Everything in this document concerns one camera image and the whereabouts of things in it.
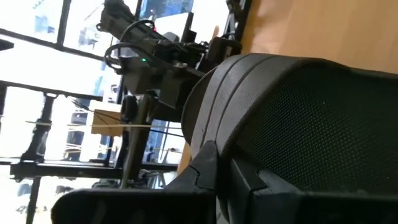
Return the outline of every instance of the window frame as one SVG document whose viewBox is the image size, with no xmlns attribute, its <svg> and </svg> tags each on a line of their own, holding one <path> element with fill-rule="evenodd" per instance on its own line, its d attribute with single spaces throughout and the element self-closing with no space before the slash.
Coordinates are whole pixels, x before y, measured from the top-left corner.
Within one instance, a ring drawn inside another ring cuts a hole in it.
<svg viewBox="0 0 398 224">
<path fill-rule="evenodd" d="M 68 54 L 73 54 L 73 55 L 77 55 L 77 56 L 82 56 L 82 57 L 87 57 L 87 58 L 103 61 L 102 56 L 64 46 L 65 34 L 66 34 L 66 30 L 67 30 L 67 22 L 68 22 L 68 18 L 69 18 L 71 3 L 72 3 L 72 0 L 63 0 L 63 2 L 62 2 L 60 22 L 58 25 L 57 41 L 55 43 L 47 41 L 47 40 L 38 39 L 36 37 L 32 37 L 29 35 L 19 34 L 17 32 L 9 31 L 9 30 L 3 29 L 3 28 L 0 28 L 0 34 L 9 36 L 9 37 L 12 37 L 15 39 L 24 40 L 24 41 L 27 41 L 27 42 L 30 42 L 33 44 L 42 45 L 44 47 L 50 47 L 55 50 L 59 50 L 61 52 L 65 52 Z M 138 0 L 137 5 L 136 5 L 136 11 L 135 11 L 136 15 L 139 15 L 141 13 L 141 5 L 142 5 L 142 0 Z"/>
</svg>

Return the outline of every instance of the metal frame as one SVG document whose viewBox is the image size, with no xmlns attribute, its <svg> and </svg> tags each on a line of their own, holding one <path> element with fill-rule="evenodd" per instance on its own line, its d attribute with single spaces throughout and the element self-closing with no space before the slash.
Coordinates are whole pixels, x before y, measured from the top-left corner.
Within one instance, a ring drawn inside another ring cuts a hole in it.
<svg viewBox="0 0 398 224">
<path fill-rule="evenodd" d="M 72 0 L 63 0 L 62 4 L 62 12 L 60 16 L 60 22 L 58 27 L 58 35 L 56 43 L 41 40 L 35 37 L 31 37 L 28 35 L 18 34 L 16 32 L 11 32 L 6 29 L 0 29 L 1 35 L 6 35 L 9 37 L 13 37 L 15 39 L 25 40 L 31 42 L 33 44 L 43 45 L 46 47 L 53 48 L 55 50 L 59 50 L 61 52 L 79 55 L 82 57 L 92 58 L 95 60 L 102 61 L 102 56 L 98 56 L 95 54 L 91 54 L 88 52 L 84 52 L 77 49 L 72 49 L 69 47 L 65 47 L 63 45 L 65 40 L 65 33 L 67 28 L 67 20 L 69 16 L 70 4 Z M 240 41 L 243 36 L 244 26 L 246 25 L 246 20 L 248 17 L 249 9 L 251 7 L 252 0 L 241 0 L 240 5 L 242 7 L 242 12 L 239 17 L 238 26 L 234 31 L 235 39 Z M 141 10 L 142 1 L 138 1 L 136 14 Z M 225 29 L 225 33 L 229 33 L 232 27 L 230 26 L 230 20 L 233 18 L 232 12 L 230 12 L 228 16 L 228 21 Z M 19 159 L 8 159 L 8 158 L 0 158 L 0 165 L 11 165 L 13 162 L 18 162 Z M 140 166 L 141 169 L 148 170 L 164 170 L 164 171 L 172 171 L 177 170 L 177 165 L 174 164 L 156 164 L 153 162 L 143 163 Z M 36 162 L 24 162 L 18 165 L 12 166 L 12 172 L 18 172 L 22 174 L 24 177 L 33 177 L 34 183 L 32 185 L 30 202 L 28 204 L 28 212 L 26 218 L 26 224 L 33 224 L 34 213 L 37 202 L 37 194 L 39 192 L 40 187 L 40 179 L 43 176 L 59 176 L 59 177 L 93 177 L 93 178 L 107 178 L 107 179 L 118 179 L 122 176 L 122 169 L 114 169 L 111 167 L 104 166 L 95 166 L 93 164 L 89 165 L 87 163 L 74 163 L 74 165 L 69 164 L 61 164 L 61 163 L 49 163 L 48 161 L 40 161 Z"/>
</svg>

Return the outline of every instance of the metal pole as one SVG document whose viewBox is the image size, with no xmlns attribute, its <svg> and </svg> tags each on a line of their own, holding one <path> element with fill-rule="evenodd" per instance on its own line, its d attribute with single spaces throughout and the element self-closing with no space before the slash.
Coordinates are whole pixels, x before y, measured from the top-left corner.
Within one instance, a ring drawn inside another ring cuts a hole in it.
<svg viewBox="0 0 398 224">
<path fill-rule="evenodd" d="M 138 104 L 138 114 L 136 116 L 136 120 L 134 124 L 147 124 L 146 119 L 147 119 L 147 114 L 149 110 L 149 104 L 150 104 L 150 96 L 145 94 L 141 97 L 139 100 Z M 128 152 L 127 152 L 127 158 L 124 162 L 123 166 L 123 175 L 122 175 L 122 180 L 121 180 L 121 189 L 125 189 L 127 187 L 127 183 L 130 177 L 130 173 L 132 171 L 132 167 L 134 165 L 134 161 L 137 161 L 137 156 L 141 156 L 140 161 L 142 160 L 142 154 L 136 153 L 136 147 L 137 143 L 139 141 L 139 136 L 141 131 L 146 131 L 146 130 L 140 130 L 140 129 L 130 129 L 129 131 L 129 146 L 128 146 Z"/>
<path fill-rule="evenodd" d="M 0 115 L 4 114 L 4 107 L 6 105 L 7 86 L 0 86 Z"/>
<path fill-rule="evenodd" d="M 35 213 L 36 213 L 36 203 L 37 203 L 37 198 L 39 196 L 39 187 L 41 180 L 42 180 L 41 177 L 33 178 L 32 188 L 30 190 L 29 203 L 27 206 L 26 224 L 33 224 L 33 220 L 35 218 Z"/>
</svg>

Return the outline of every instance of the black metal bar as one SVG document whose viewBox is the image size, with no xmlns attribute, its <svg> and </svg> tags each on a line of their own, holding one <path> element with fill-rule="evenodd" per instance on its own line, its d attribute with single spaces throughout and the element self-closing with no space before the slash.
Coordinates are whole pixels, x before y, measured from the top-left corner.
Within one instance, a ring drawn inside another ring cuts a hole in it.
<svg viewBox="0 0 398 224">
<path fill-rule="evenodd" d="M 26 85 L 26 84 L 21 84 L 21 83 L 16 83 L 16 82 L 7 82 L 4 80 L 0 80 L 0 86 L 25 88 L 25 89 L 32 90 L 32 91 L 40 91 L 43 93 L 51 93 L 54 95 L 65 95 L 65 96 L 71 96 L 71 97 L 87 99 L 87 100 L 102 101 L 102 98 L 103 98 L 102 96 L 93 96 L 93 95 L 87 95 L 87 94 L 81 94 L 81 93 L 72 93 L 72 92 L 67 92 L 67 91 L 63 91 L 63 90 L 54 90 L 54 89 L 43 88 L 43 87 L 34 86 L 34 85 Z"/>
<path fill-rule="evenodd" d="M 116 97 L 116 104 L 121 105 L 123 96 L 125 95 L 126 88 L 124 87 L 124 78 L 123 76 L 120 77 L 120 82 L 119 82 L 119 88 L 118 88 L 118 95 Z M 108 151 L 106 152 L 106 158 L 104 161 L 104 166 L 108 167 L 109 166 L 109 161 L 111 159 L 111 153 L 112 153 L 112 147 L 113 147 L 113 142 L 114 142 L 114 137 L 111 137 L 108 143 Z"/>
<path fill-rule="evenodd" d="M 5 158 L 0 157 L 0 166 L 9 166 L 13 163 L 19 162 L 19 158 Z"/>
<path fill-rule="evenodd" d="M 252 0 L 242 0 L 241 1 L 242 11 L 241 11 L 241 14 L 239 15 L 238 26 L 236 27 L 236 30 L 235 30 L 235 40 L 237 40 L 239 42 L 242 41 L 242 38 L 243 38 L 243 32 L 244 32 L 244 28 L 246 26 L 246 22 L 248 20 L 251 3 L 252 3 Z"/>
<path fill-rule="evenodd" d="M 231 12 L 229 12 L 228 17 L 226 19 L 225 28 L 224 28 L 224 34 L 229 34 L 230 20 L 231 20 Z"/>
<path fill-rule="evenodd" d="M 138 0 L 137 2 L 137 7 L 136 7 L 136 13 L 135 13 L 135 17 L 137 20 L 139 20 L 139 14 L 141 14 L 141 6 L 142 6 L 142 0 Z"/>
<path fill-rule="evenodd" d="M 151 104 L 150 96 L 144 95 L 141 97 L 142 98 L 138 102 L 137 116 L 135 117 L 133 124 L 151 125 L 147 122 L 147 115 Z M 128 128 L 128 131 L 129 144 L 127 145 L 127 156 L 123 164 L 123 176 L 121 180 L 122 188 L 127 186 L 127 181 L 130 177 L 134 180 L 137 179 L 149 137 L 149 129 Z"/>
<path fill-rule="evenodd" d="M 120 179 L 123 170 L 111 167 L 103 167 L 102 164 L 97 166 L 87 163 L 81 163 L 85 166 L 67 165 L 64 163 L 34 163 L 33 161 L 23 161 L 17 164 L 11 164 L 10 174 L 16 177 L 33 178 L 33 177 L 84 177 L 98 179 Z M 156 162 L 143 162 L 140 169 L 171 172 L 177 170 L 177 164 L 159 164 Z"/>
<path fill-rule="evenodd" d="M 164 150 L 164 146 L 166 145 L 167 136 L 169 135 L 169 127 L 170 127 L 170 122 L 168 122 L 167 126 L 166 126 L 166 134 L 164 136 L 164 142 L 163 142 L 162 150 Z"/>
<path fill-rule="evenodd" d="M 193 13 L 189 12 L 187 17 L 187 22 L 185 23 L 184 31 L 182 32 L 182 36 L 180 37 L 180 42 L 188 42 L 189 34 L 191 31 L 191 26 L 193 22 Z"/>
<path fill-rule="evenodd" d="M 44 107 L 38 122 L 51 123 L 52 107 L 56 97 L 47 96 L 45 93 L 44 97 Z M 33 130 L 32 141 L 26 152 L 21 155 L 21 161 L 29 160 L 41 162 L 44 160 L 45 142 L 47 141 L 47 134 L 50 128 L 51 126 L 36 125 Z"/>
<path fill-rule="evenodd" d="M 179 135 L 179 134 L 173 134 L 173 133 L 167 133 L 167 132 L 165 132 L 165 131 L 158 131 L 158 130 L 153 130 L 153 129 L 151 129 L 150 131 L 151 131 L 151 132 L 155 132 L 155 133 L 160 133 L 160 134 L 168 134 L 168 135 L 171 135 L 171 136 L 175 136 L 175 137 L 184 138 L 184 136 L 182 136 L 182 135 Z"/>
<path fill-rule="evenodd" d="M 65 41 L 65 34 L 67 31 L 70 3 L 72 0 L 63 0 L 62 10 L 61 10 L 61 18 L 58 26 L 58 36 L 56 45 L 60 48 L 63 47 L 63 43 Z"/>
<path fill-rule="evenodd" d="M 12 37 L 12 38 L 15 38 L 15 39 L 28 41 L 28 42 L 33 43 L 33 44 L 42 45 L 44 47 L 50 47 L 52 49 L 59 50 L 61 52 L 65 52 L 65 53 L 69 53 L 69 54 L 73 54 L 73 55 L 77 55 L 77 56 L 82 56 L 82 57 L 87 57 L 87 58 L 100 60 L 100 61 L 104 60 L 103 56 L 91 54 L 91 53 L 84 52 L 84 51 L 77 50 L 77 49 L 71 49 L 71 48 L 65 47 L 65 46 L 59 46 L 59 45 L 57 45 L 56 43 L 53 43 L 53 42 L 49 42 L 49 41 L 46 41 L 46 40 L 40 40 L 38 38 L 31 37 L 31 36 L 28 36 L 28 35 L 18 34 L 16 32 L 11 32 L 11 31 L 6 30 L 6 29 L 0 28 L 0 34 L 9 36 L 9 37 Z"/>
<path fill-rule="evenodd" d="M 41 180 L 42 180 L 41 177 L 33 178 L 32 188 L 30 190 L 29 203 L 27 206 L 26 224 L 33 224 L 33 220 L 36 213 L 37 197 L 39 196 L 39 187 Z"/>
</svg>

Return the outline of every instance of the black plastic part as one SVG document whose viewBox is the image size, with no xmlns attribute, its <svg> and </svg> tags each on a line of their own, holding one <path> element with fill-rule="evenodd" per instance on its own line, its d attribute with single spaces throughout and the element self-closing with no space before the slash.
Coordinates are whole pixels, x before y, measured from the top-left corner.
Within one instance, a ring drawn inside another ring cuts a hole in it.
<svg viewBox="0 0 398 224">
<path fill-rule="evenodd" d="M 188 95 L 200 79 L 200 77 L 191 74 L 188 76 L 187 73 L 185 68 L 181 68 L 176 73 L 166 74 L 159 95 L 159 102 L 181 111 L 181 113 Z"/>
<path fill-rule="evenodd" d="M 246 223 L 398 223 L 398 198 L 361 194 L 256 192 Z"/>
<path fill-rule="evenodd" d="M 251 160 L 241 151 L 232 150 L 230 161 L 230 183 L 228 192 L 228 214 L 229 220 L 234 224 L 249 223 L 250 198 L 255 190 L 265 189 L 267 185 L 259 178 L 257 172 L 260 166 L 252 163 Z"/>
<path fill-rule="evenodd" d="M 127 156 L 127 147 L 129 146 L 129 132 L 123 131 L 122 132 L 122 144 L 120 149 L 116 153 L 116 159 L 114 162 L 114 168 L 122 169 L 124 161 L 126 160 Z"/>
<path fill-rule="evenodd" d="M 14 48 L 14 43 L 0 39 L 0 51 Z"/>
<path fill-rule="evenodd" d="M 219 64 L 230 56 L 240 54 L 241 51 L 242 44 L 238 41 L 215 37 L 210 42 L 207 60 Z"/>
<path fill-rule="evenodd" d="M 216 145 L 207 142 L 166 189 L 77 190 L 55 203 L 52 222 L 215 224 L 217 167 Z"/>
<path fill-rule="evenodd" d="M 135 96 L 126 95 L 122 100 L 121 119 L 125 123 L 134 121 L 138 113 L 138 102 Z"/>
<path fill-rule="evenodd" d="M 187 30 L 187 32 L 185 33 L 185 38 L 181 39 L 181 42 L 192 43 L 195 41 L 196 38 L 197 33 L 195 31 Z"/>
</svg>

